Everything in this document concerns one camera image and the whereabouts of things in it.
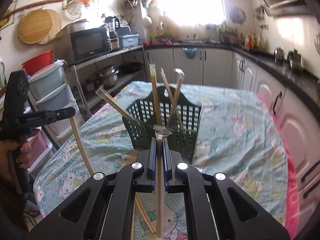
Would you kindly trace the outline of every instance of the countertop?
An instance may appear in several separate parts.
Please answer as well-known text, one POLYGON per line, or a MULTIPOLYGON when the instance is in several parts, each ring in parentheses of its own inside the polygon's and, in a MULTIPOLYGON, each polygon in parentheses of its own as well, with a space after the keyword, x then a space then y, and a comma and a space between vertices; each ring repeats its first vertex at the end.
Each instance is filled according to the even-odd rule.
POLYGON ((301 74, 293 72, 289 68, 287 61, 282 64, 276 64, 273 55, 258 50, 240 49, 226 44, 206 44, 206 43, 172 43, 151 45, 145 47, 149 49, 159 48, 216 48, 227 49, 239 53, 240 55, 252 60, 259 65, 265 71, 270 73, 274 78, 281 82, 284 86, 291 89, 309 108, 309 110, 316 117, 320 123, 320 85, 318 84, 318 78, 313 76, 307 71, 301 74))

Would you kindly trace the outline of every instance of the window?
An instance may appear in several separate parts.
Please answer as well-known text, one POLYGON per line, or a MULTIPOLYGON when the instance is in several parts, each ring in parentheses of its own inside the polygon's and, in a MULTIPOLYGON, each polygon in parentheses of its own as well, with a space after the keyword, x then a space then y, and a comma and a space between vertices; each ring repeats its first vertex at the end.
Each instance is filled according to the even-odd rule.
POLYGON ((222 0, 162 0, 164 15, 178 25, 221 24, 225 20, 222 0))

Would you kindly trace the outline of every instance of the red plastic bowl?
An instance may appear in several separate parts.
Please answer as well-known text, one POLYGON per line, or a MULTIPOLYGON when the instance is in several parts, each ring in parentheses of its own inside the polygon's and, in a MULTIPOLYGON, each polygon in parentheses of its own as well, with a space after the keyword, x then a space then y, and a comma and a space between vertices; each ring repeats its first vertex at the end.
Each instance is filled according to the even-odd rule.
POLYGON ((25 63, 22 63, 23 68, 29 75, 33 75, 40 69, 50 65, 52 63, 53 50, 40 54, 32 59, 29 59, 25 63))

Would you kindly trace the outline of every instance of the round cutting board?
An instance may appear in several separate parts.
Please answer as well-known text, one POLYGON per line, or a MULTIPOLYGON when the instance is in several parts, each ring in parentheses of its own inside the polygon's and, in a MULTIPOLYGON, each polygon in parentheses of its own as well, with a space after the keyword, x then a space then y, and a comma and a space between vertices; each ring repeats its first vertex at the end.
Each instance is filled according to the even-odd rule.
POLYGON ((41 45, 44 45, 44 44, 48 44, 50 43, 51 41, 54 40, 54 38, 56 37, 56 35, 58 34, 59 31, 61 31, 61 19, 60 19, 60 15, 54 11, 54 10, 51 10, 51 9, 47 9, 46 10, 50 16, 51 16, 51 19, 52 19, 52 28, 51 30, 49 31, 48 35, 45 36, 45 38, 38 42, 38 44, 41 44, 41 45))
POLYGON ((27 14, 19 26, 19 38, 27 44, 42 41, 52 28, 50 14, 42 9, 27 14))

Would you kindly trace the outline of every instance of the hello kitty tablecloth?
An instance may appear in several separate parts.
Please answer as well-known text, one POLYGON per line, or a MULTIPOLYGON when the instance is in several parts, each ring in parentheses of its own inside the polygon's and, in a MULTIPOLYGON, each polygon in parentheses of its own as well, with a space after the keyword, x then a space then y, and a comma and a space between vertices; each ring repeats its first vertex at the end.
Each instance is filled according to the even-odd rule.
MULTIPOLYGON (((132 82, 116 97, 127 108, 151 92, 151 84, 132 82)), ((203 111, 193 165, 203 173, 223 172, 282 223, 294 236, 297 228, 297 187, 290 153, 267 108, 252 92, 183 85, 181 92, 203 111)), ((80 130, 95 171, 118 172, 124 155, 133 148, 121 115, 105 105, 80 130)), ((89 177, 74 137, 44 166, 34 192, 41 214, 46 216, 89 177)), ((140 193, 152 223, 156 221, 155 197, 140 193)), ((182 194, 166 194, 165 238, 187 238, 182 194)), ((152 239, 138 210, 134 239, 152 239)))

